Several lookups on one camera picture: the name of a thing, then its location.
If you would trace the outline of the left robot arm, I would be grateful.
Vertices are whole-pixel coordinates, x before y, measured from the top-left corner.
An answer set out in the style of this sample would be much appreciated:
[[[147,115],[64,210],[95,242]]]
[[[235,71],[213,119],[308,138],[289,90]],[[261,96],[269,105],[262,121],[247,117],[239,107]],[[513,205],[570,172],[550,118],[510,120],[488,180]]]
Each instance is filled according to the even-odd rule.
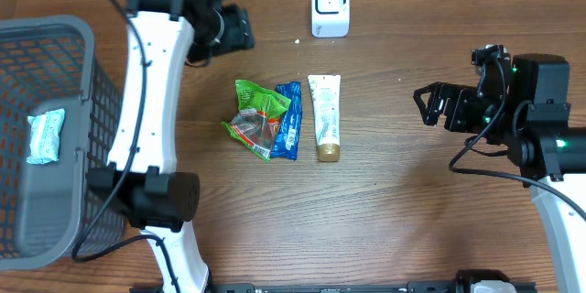
[[[178,171],[175,135],[183,70],[255,44],[247,12],[222,1],[114,3],[127,29],[125,88],[107,164],[88,184],[149,243],[163,292],[214,289],[193,227],[200,181]]]

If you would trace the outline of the light teal tissue pack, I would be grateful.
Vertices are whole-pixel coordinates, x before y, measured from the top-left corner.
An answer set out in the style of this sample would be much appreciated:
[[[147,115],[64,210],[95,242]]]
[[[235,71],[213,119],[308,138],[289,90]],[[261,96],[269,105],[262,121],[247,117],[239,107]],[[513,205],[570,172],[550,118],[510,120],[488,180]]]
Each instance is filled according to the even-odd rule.
[[[30,125],[28,164],[44,165],[59,160],[60,131],[65,114],[65,110],[60,108],[27,118]]]

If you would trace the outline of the white tube gold cap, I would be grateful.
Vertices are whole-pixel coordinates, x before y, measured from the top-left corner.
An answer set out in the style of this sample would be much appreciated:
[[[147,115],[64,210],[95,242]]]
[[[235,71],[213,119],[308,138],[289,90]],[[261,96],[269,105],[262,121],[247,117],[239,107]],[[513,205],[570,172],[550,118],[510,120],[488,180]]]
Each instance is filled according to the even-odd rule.
[[[341,156],[340,75],[309,75],[314,128],[320,162],[337,162]]]

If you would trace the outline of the blue snack wrapper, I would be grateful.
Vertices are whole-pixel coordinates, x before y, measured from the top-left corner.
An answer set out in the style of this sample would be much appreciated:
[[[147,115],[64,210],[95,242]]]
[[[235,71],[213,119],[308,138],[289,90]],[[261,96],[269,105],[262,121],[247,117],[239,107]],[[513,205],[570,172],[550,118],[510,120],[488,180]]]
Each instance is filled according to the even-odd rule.
[[[292,81],[278,84],[276,92],[287,97],[290,100],[290,105],[281,118],[271,157],[296,160],[298,158],[298,143],[303,117],[301,82]]]

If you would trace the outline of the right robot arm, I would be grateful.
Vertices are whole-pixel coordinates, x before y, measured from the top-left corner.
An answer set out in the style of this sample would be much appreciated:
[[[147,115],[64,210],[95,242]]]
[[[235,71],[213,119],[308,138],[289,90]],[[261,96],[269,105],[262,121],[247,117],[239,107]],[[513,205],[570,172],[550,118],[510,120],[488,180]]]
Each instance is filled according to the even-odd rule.
[[[475,49],[474,87],[434,82],[413,99],[425,125],[446,117],[445,129],[466,133],[452,172],[519,181],[528,188],[548,238],[558,289],[585,289],[585,130],[569,125],[570,65],[562,56],[512,56],[503,45]],[[484,139],[497,146],[518,174],[459,168],[457,162]]]

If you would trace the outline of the green snack bag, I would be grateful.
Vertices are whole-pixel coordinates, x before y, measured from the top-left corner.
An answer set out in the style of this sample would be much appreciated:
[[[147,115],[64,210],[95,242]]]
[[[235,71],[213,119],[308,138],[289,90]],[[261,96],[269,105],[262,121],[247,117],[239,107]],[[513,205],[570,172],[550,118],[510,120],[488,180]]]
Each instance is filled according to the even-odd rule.
[[[238,113],[230,122],[222,122],[230,137],[242,142],[266,162],[276,143],[281,117],[291,100],[248,80],[236,80]]]

